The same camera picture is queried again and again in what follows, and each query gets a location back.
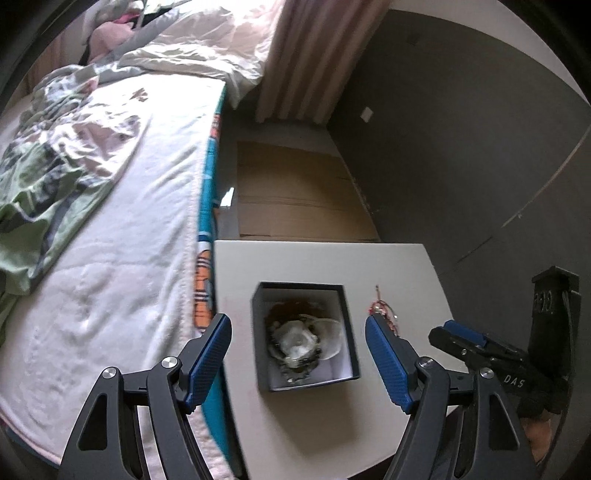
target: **white table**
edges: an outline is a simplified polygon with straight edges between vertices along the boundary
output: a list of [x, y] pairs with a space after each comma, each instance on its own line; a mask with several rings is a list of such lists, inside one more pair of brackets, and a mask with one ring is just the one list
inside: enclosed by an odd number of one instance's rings
[[[232, 320], [225, 372], [252, 480], [345, 479], [396, 451], [408, 417], [390, 402], [364, 335], [376, 284], [398, 315], [401, 336], [419, 355], [465, 371], [429, 345], [429, 331], [452, 316], [422, 245], [217, 241], [215, 277], [218, 311]], [[261, 281], [344, 285], [361, 377], [260, 393], [251, 298]]]

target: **metal screw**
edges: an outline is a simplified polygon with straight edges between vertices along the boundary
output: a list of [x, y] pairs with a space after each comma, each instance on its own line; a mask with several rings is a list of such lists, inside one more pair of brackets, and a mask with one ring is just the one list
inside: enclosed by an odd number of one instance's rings
[[427, 356], [422, 356], [421, 358], [418, 359], [418, 364], [421, 365], [421, 367], [423, 367], [423, 368], [431, 368], [434, 363], [435, 363], [435, 360], [433, 360], [433, 358], [429, 358]]
[[164, 368], [172, 368], [176, 367], [177, 363], [178, 358], [176, 358], [175, 356], [168, 356], [164, 360], [162, 360], [162, 362], [160, 362], [160, 365], [162, 365]]
[[488, 367], [482, 367], [480, 369], [480, 375], [484, 378], [492, 378], [495, 376], [495, 373]]
[[117, 369], [115, 367], [109, 367], [103, 370], [103, 378], [113, 378], [116, 374]]

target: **cardboard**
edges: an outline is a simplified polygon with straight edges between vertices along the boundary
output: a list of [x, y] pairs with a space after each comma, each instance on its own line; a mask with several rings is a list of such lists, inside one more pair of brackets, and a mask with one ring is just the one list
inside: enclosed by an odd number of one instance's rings
[[241, 239], [375, 242], [378, 235], [343, 160], [238, 142]]

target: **pink fabric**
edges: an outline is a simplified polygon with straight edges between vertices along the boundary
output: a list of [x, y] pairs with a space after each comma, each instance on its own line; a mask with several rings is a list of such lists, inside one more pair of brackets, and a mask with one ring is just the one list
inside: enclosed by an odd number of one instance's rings
[[131, 22], [134, 18], [138, 18], [139, 14], [123, 14], [121, 17], [119, 17], [117, 20], [113, 20], [113, 23], [117, 23], [117, 24], [122, 24], [122, 23], [127, 23], [127, 22]]
[[90, 35], [90, 63], [100, 60], [133, 34], [130, 24], [105, 22], [96, 27]]

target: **wall outlet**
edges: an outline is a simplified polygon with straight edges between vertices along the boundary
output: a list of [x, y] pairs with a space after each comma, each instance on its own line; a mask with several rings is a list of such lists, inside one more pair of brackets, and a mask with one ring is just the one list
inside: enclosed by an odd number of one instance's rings
[[365, 123], [367, 123], [373, 114], [373, 110], [367, 106], [363, 109], [363, 112], [361, 112], [361, 118]]

